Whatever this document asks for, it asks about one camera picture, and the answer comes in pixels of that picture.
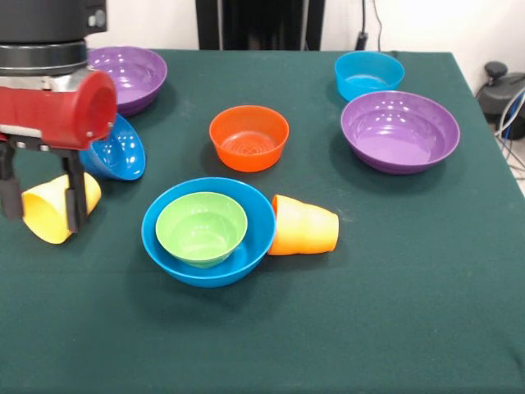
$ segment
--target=plastic bowl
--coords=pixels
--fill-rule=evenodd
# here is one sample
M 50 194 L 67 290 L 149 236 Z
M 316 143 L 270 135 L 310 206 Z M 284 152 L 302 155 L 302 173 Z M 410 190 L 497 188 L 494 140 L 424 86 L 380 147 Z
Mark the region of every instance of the plastic bowl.
M 146 153 L 133 126 L 116 115 L 109 137 L 80 151 L 80 161 L 85 171 L 93 176 L 135 181 L 144 174 Z
M 384 53 L 357 51 L 336 61 L 337 89 L 347 101 L 366 93 L 395 90 L 403 78 L 403 65 Z
M 390 174 L 421 172 L 459 144 L 459 126 L 440 104 L 406 92 L 365 94 L 348 103 L 341 127 L 366 164 Z
M 105 71 L 116 87 L 118 112 L 125 117 L 143 111 L 167 78 L 167 64 L 153 51 L 138 47 L 105 47 L 89 51 L 91 67 Z
M 164 249 L 197 268 L 224 261 L 244 238 L 248 219 L 227 195 L 198 192 L 169 203 L 155 232 Z
M 173 200 L 199 191 L 227 195 L 246 212 L 248 230 L 239 246 L 222 263 L 208 269 L 191 267 L 169 254 L 158 242 L 155 223 Z M 237 282 L 257 267 L 276 235 L 276 217 L 267 198 L 252 186 L 228 178 L 199 178 L 181 183 L 160 195 L 144 215 L 142 242 L 149 256 L 177 280 L 197 287 L 220 287 Z
M 210 125 L 219 159 L 242 172 L 266 170 L 277 163 L 288 134 L 288 122 L 280 113 L 258 105 L 229 108 Z

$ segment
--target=table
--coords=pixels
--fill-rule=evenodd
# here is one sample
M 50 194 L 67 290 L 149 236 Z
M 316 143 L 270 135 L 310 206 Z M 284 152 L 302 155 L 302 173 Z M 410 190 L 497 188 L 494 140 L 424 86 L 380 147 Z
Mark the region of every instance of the table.
M 89 225 L 64 245 L 0 222 L 0 391 L 490 392 L 525 385 L 525 203 L 452 55 L 395 53 L 400 89 L 445 105 L 456 152 L 415 176 L 353 156 L 340 131 L 339 53 L 161 51 L 169 79 L 131 119 L 144 177 L 101 181 Z M 280 162 L 223 166 L 208 125 L 243 103 L 290 123 Z M 25 188 L 59 160 L 21 153 Z M 324 255 L 266 257 L 203 290 L 148 257 L 142 217 L 164 190 L 230 176 L 340 216 Z

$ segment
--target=blue bowl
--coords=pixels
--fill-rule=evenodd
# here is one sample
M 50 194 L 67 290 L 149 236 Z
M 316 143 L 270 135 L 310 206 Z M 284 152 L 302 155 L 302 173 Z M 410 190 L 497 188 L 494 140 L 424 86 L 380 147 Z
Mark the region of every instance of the blue bowl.
M 396 90 L 403 78 L 403 65 L 384 53 L 356 51 L 336 61 L 337 89 L 348 101 L 366 93 Z
M 93 176 L 134 181 L 144 174 L 146 153 L 133 126 L 116 115 L 109 137 L 81 151 L 80 161 L 85 171 Z
M 222 193 L 236 200 L 248 217 L 246 236 L 230 256 L 212 268 L 196 268 L 169 254 L 157 240 L 155 223 L 173 200 L 199 191 Z M 237 282 L 257 267 L 276 235 L 276 217 L 267 198 L 243 182 L 228 178 L 199 178 L 180 183 L 160 195 L 142 221 L 142 242 L 149 256 L 175 279 L 196 287 L 220 287 Z

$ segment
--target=yellow cup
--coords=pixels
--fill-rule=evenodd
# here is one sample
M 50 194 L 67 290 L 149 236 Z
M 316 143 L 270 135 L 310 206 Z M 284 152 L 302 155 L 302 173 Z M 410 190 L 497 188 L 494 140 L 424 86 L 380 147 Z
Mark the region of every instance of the yellow cup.
M 87 172 L 84 173 L 84 184 L 88 213 L 91 213 L 102 193 L 98 183 Z M 37 237 L 50 244 L 61 244 L 71 235 L 66 215 L 68 187 L 69 179 L 63 175 L 22 193 L 25 224 Z
M 336 248 L 339 237 L 336 214 L 284 195 L 275 195 L 272 206 L 277 229 L 268 254 L 316 254 Z

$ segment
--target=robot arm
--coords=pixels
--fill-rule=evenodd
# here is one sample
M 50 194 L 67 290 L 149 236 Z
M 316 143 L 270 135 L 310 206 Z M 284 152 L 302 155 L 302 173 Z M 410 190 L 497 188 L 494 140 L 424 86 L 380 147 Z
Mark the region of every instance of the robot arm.
M 110 77 L 88 68 L 85 36 L 106 30 L 105 0 L 0 2 L 0 200 L 8 218 L 22 218 L 16 149 L 62 159 L 68 226 L 87 218 L 79 150 L 108 136 L 116 117 Z

